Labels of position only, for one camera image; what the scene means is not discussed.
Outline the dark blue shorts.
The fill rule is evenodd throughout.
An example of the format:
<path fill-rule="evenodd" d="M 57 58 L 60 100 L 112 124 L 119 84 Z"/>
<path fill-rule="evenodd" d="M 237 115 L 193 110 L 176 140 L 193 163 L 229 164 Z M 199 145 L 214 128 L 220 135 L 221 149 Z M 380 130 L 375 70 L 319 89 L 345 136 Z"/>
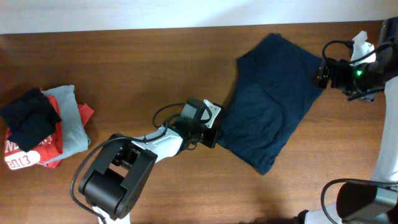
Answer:
<path fill-rule="evenodd" d="M 268 173 L 323 93 L 311 82 L 321 62 L 275 33 L 237 58 L 238 79 L 221 122 L 219 145 L 259 174 Z"/>

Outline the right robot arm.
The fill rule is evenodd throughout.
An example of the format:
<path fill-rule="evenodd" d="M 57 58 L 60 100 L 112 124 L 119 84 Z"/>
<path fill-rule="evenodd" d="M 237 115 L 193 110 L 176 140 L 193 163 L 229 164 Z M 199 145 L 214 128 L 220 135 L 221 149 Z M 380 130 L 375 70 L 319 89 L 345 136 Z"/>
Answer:
<path fill-rule="evenodd" d="M 312 82 L 340 90 L 348 101 L 370 102 L 377 93 L 384 94 L 386 115 L 376 166 L 369 180 L 329 181 L 320 195 L 320 209 L 304 210 L 294 221 L 397 223 L 397 18 L 382 23 L 377 45 L 367 42 L 364 31 L 342 44 L 350 49 L 350 60 L 324 55 Z"/>

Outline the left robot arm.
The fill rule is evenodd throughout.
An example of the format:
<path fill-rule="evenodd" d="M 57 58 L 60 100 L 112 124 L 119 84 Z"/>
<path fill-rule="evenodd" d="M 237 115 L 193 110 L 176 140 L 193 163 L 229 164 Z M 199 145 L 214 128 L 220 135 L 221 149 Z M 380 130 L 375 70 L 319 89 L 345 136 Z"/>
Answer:
<path fill-rule="evenodd" d="M 198 144 L 215 147 L 222 105 L 190 98 L 182 111 L 164 119 L 155 132 L 141 137 L 114 133 L 94 148 L 72 178 L 70 195 L 100 223 L 129 223 L 130 211 L 159 161 L 174 157 Z"/>

